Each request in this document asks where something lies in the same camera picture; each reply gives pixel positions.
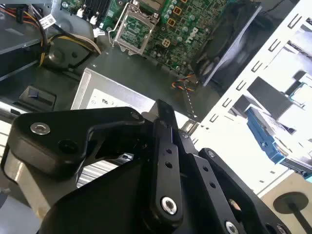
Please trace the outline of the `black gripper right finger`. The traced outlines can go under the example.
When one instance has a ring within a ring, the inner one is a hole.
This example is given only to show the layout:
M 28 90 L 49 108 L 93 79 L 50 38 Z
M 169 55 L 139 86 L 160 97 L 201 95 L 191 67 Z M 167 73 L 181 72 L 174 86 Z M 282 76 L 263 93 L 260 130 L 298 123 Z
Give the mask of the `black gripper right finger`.
M 197 151 L 190 137 L 178 132 L 186 168 L 202 191 L 215 234 L 289 234 L 287 226 L 213 150 Z

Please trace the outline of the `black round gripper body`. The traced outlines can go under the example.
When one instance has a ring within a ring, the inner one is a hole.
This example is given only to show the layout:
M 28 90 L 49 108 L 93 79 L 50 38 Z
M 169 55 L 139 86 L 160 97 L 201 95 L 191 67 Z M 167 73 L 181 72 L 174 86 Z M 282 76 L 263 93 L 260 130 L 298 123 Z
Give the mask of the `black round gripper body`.
M 41 234 L 218 234 L 220 220 L 178 159 L 128 162 L 61 198 Z

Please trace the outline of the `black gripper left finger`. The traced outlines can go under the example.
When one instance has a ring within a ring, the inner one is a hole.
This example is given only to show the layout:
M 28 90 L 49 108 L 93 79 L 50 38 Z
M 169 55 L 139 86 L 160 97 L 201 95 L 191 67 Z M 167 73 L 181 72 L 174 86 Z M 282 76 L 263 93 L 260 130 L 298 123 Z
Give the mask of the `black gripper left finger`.
M 42 222 L 64 196 L 131 161 L 178 159 L 172 107 L 157 117 L 130 107 L 28 113 L 10 130 L 1 168 L 19 185 Z

